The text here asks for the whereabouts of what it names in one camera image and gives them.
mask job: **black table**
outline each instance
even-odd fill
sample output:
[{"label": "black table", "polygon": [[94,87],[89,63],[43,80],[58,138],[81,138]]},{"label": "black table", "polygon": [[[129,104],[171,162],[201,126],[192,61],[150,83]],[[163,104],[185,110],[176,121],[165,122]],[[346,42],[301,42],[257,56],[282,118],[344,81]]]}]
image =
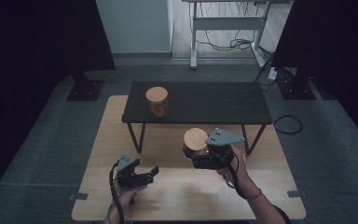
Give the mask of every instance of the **black table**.
[{"label": "black table", "polygon": [[[152,87],[168,91],[167,118],[153,118],[145,97]],[[259,83],[254,82],[132,82],[122,116],[136,150],[142,152],[146,123],[161,124],[238,124],[246,138],[245,125],[261,125],[246,154],[250,155],[266,125],[272,123],[269,108]],[[132,123],[142,123],[139,144]]]}]

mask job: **desk leg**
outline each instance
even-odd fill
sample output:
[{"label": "desk leg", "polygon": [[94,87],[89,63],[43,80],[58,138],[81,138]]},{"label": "desk leg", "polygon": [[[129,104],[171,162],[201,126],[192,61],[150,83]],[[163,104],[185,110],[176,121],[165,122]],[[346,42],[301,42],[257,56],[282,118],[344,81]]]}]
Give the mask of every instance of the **desk leg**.
[{"label": "desk leg", "polygon": [[145,125],[145,123],[142,124],[141,138],[139,139],[139,145],[138,145],[138,142],[136,141],[136,137],[135,137],[135,133],[133,132],[132,125],[130,123],[127,123],[127,125],[129,126],[132,142],[135,145],[136,151],[138,153],[141,153],[142,152],[142,144],[144,143],[145,126],[146,125]]},{"label": "desk leg", "polygon": [[193,3],[193,36],[191,40],[190,68],[197,69],[197,3]]},{"label": "desk leg", "polygon": [[258,139],[260,138],[261,134],[264,132],[264,130],[266,129],[266,125],[265,124],[262,124],[261,127],[260,127],[260,130],[258,130],[258,133],[257,135],[255,136],[255,140],[254,142],[252,143],[251,147],[249,148],[249,145],[248,145],[248,139],[246,138],[246,130],[245,130],[245,126],[242,124],[242,134],[243,136],[245,137],[246,141],[245,141],[245,151],[246,151],[246,155],[249,156],[252,154],[252,151],[253,149],[255,148],[255,144],[257,144],[258,142]]},{"label": "desk leg", "polygon": [[255,38],[255,41],[252,43],[252,50],[255,54],[255,58],[257,59],[257,63],[260,67],[264,65],[264,59],[263,59],[263,53],[259,51],[261,36],[263,35],[264,28],[266,27],[267,18],[269,15],[269,7],[271,6],[271,2],[267,1],[266,9],[264,10],[264,14],[262,17],[262,22],[260,25],[260,28],[258,29],[257,36]]}]

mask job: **gray carpet floor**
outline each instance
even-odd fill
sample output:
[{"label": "gray carpet floor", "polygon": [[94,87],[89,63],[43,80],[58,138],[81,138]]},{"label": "gray carpet floor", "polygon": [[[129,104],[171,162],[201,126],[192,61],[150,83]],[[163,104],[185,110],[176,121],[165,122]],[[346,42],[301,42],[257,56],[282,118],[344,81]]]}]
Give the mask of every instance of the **gray carpet floor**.
[{"label": "gray carpet floor", "polygon": [[[250,82],[259,67],[251,64],[118,65],[117,71],[88,72],[105,84],[97,102],[66,102],[74,81],[68,77],[52,92],[42,115],[0,181],[0,223],[76,223],[76,194],[108,98],[128,94],[133,80]],[[268,83],[267,72],[260,82]],[[338,101],[283,100],[278,86],[267,90],[273,119],[294,115],[303,130],[278,133],[307,216],[293,223],[358,223],[358,129]],[[294,131],[282,119],[277,128]]]}]

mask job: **wristband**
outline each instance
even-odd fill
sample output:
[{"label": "wristband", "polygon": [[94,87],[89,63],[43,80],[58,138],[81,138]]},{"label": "wristband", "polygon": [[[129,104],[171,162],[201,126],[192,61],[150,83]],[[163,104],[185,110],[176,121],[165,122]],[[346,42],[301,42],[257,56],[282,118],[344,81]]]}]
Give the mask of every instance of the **wristband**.
[{"label": "wristband", "polygon": [[263,191],[261,191],[261,189],[258,189],[258,190],[259,190],[258,193],[254,196],[246,196],[245,195],[245,200],[249,202],[249,201],[252,201],[252,200],[260,197],[260,195],[263,193]]}]

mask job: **wooden lid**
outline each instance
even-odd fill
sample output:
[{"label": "wooden lid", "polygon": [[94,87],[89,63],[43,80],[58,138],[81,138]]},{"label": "wooden lid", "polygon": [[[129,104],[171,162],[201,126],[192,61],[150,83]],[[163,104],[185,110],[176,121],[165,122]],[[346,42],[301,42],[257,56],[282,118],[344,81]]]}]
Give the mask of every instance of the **wooden lid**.
[{"label": "wooden lid", "polygon": [[189,129],[185,133],[184,141],[185,145],[192,150],[202,150],[206,148],[205,140],[208,138],[208,134],[199,128]]},{"label": "wooden lid", "polygon": [[161,102],[167,99],[168,92],[162,87],[153,87],[146,92],[146,98],[150,102]]}]

